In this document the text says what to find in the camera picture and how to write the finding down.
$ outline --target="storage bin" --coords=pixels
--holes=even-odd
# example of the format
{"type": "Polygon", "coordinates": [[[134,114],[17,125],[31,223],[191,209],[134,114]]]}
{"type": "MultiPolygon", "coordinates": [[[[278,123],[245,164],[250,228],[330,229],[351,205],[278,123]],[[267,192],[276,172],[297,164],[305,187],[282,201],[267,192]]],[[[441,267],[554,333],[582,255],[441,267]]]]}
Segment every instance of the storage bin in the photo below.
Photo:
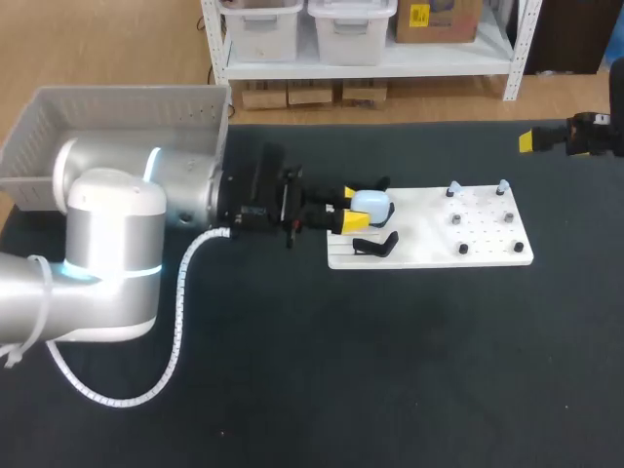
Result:
{"type": "Polygon", "coordinates": [[[309,0],[308,13],[316,21],[322,62],[377,65],[397,0],[309,0]]]}
{"type": "Polygon", "coordinates": [[[0,146],[0,189],[19,209],[57,211],[59,150],[76,137],[223,157],[227,86],[40,88],[0,146]]]}
{"type": "Polygon", "coordinates": [[[225,16],[239,61],[296,59],[298,17],[303,0],[235,0],[230,3],[219,3],[219,10],[225,16]]]}

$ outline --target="wooden block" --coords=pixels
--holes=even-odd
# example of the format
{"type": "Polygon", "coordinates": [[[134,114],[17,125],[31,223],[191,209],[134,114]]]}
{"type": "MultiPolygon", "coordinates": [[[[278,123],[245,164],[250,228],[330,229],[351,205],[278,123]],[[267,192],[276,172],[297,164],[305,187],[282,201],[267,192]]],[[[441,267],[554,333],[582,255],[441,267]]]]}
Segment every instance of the wooden block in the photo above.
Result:
{"type": "Polygon", "coordinates": [[[347,106],[380,108],[388,95],[388,82],[378,78],[344,80],[342,104],[347,106]]]}
{"type": "Polygon", "coordinates": [[[286,108],[286,81],[248,81],[241,92],[243,107],[254,109],[286,108]]]}
{"type": "Polygon", "coordinates": [[[289,81],[289,105],[333,104],[332,80],[289,81]]]}

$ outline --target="storage container lid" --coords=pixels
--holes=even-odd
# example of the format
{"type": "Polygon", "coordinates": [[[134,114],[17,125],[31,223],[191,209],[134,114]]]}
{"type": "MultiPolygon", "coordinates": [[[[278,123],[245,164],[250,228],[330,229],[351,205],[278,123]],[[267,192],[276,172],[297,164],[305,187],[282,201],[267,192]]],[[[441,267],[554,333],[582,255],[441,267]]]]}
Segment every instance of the storage container lid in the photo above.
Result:
{"type": "Polygon", "coordinates": [[[303,0],[233,0],[218,2],[222,15],[252,17],[259,15],[287,15],[303,9],[303,0]]]}
{"type": "Polygon", "coordinates": [[[333,20],[384,19],[397,13],[397,0],[309,0],[308,13],[333,20]]]}

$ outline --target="dark mat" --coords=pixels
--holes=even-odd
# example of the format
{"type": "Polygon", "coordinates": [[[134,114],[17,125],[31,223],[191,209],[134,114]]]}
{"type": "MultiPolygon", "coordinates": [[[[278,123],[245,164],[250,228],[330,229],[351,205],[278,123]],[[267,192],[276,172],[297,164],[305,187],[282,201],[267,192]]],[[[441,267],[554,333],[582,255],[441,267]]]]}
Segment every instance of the dark mat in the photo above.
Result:
{"type": "MultiPolygon", "coordinates": [[[[529,267],[331,271],[325,235],[217,241],[194,260],[169,388],[131,410],[78,395],[44,346],[0,371],[0,466],[621,467],[624,161],[518,154],[532,123],[232,127],[227,164],[284,144],[312,179],[511,181],[529,267]]],[[[156,328],[61,351],[131,397],[166,364],[176,269],[156,328]]],[[[12,214],[1,249],[63,257],[57,216],[12,214]]]]}

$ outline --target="white shelf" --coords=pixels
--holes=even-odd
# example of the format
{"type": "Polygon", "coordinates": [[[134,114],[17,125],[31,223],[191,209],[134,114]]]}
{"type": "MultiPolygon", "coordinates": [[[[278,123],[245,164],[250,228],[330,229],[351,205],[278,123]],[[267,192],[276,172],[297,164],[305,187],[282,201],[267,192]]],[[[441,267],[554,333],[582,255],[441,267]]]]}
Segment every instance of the white shelf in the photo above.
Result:
{"type": "Polygon", "coordinates": [[[394,78],[407,76],[506,75],[514,51],[489,6],[484,6],[477,38],[470,44],[397,44],[388,31],[386,51],[377,66],[332,66],[319,62],[314,21],[303,14],[296,61],[245,63],[226,51],[229,80],[394,78]]]}

